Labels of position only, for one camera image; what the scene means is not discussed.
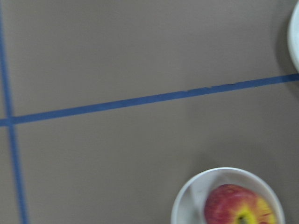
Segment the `red yellow apple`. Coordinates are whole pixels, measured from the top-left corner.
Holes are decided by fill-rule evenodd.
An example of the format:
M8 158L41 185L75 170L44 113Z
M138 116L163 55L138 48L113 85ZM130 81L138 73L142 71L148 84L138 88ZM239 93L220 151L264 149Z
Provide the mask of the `red yellow apple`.
M224 184L210 192L204 207L208 224L276 224L269 203L245 187Z

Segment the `white bowl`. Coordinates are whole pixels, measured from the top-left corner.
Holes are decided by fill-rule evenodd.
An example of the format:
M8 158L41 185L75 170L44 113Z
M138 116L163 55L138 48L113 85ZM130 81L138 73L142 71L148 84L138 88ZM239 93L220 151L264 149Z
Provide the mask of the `white bowl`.
M273 208L278 223L286 223L282 205L273 189L257 175L240 168L230 167L209 169L188 180L174 201L171 223L205 224L206 199L212 190L223 184L236 184L263 196Z

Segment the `white round plate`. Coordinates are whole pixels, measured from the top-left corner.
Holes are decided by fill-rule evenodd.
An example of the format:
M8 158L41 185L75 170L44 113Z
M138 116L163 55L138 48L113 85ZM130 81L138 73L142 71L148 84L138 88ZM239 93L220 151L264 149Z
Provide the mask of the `white round plate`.
M299 71L299 1L294 6L288 24L287 44L292 63Z

